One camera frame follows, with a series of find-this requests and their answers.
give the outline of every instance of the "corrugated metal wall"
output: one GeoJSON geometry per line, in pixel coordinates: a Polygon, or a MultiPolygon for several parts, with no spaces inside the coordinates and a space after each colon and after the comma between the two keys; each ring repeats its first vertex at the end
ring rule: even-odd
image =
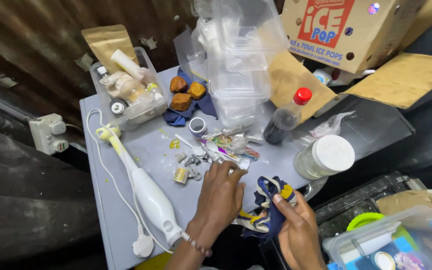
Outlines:
{"type": "MultiPolygon", "coordinates": [[[[173,39],[186,24],[195,26],[192,2],[0,0],[0,76],[18,83],[0,85],[0,98],[17,96],[27,111],[57,113],[81,125],[79,100],[96,93],[89,72],[75,63],[91,52],[81,30],[123,24],[134,46],[154,37],[157,48],[147,53],[156,70],[165,70],[178,64],[173,39]]],[[[284,0],[276,3],[281,10],[284,0]]]]}

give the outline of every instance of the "electrical plug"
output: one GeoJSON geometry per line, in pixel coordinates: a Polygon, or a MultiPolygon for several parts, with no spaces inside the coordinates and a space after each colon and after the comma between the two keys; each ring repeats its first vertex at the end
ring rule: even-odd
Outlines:
{"type": "Polygon", "coordinates": [[[145,235],[143,226],[138,225],[138,240],[132,243],[132,251],[136,257],[140,259],[148,257],[153,252],[154,246],[153,237],[145,235]]]}

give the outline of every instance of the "beaded bracelet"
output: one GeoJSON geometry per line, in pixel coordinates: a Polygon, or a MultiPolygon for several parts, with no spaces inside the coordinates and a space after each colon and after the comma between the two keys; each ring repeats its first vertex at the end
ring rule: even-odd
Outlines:
{"type": "Polygon", "coordinates": [[[189,242],[191,247],[195,247],[196,251],[201,252],[203,256],[209,258],[211,255],[213,255],[213,251],[210,248],[204,248],[200,246],[198,243],[196,243],[196,240],[191,239],[191,236],[189,236],[187,232],[183,231],[181,236],[185,241],[189,242]]]}

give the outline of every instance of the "red bottle cap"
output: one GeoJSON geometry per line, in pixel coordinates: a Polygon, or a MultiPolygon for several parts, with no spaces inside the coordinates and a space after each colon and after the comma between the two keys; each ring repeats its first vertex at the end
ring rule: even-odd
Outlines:
{"type": "Polygon", "coordinates": [[[311,93],[310,89],[307,89],[305,87],[301,87],[296,91],[296,94],[294,94],[293,101],[297,105],[303,106],[308,103],[308,101],[311,99],[313,94],[311,93]]]}

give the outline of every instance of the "cardboard box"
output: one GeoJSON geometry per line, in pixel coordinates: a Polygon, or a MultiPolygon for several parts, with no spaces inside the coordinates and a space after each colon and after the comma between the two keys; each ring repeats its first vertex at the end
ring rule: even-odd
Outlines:
{"type": "Polygon", "coordinates": [[[286,0],[290,52],[351,73],[391,59],[426,0],[286,0]]]}
{"type": "Polygon", "coordinates": [[[422,54],[400,54],[339,95],[321,83],[288,51],[272,59],[268,72],[274,90],[271,101],[276,107],[290,102],[298,88],[306,87],[312,91],[311,100],[302,109],[302,122],[342,95],[356,95],[407,109],[432,90],[432,56],[422,54]]]}

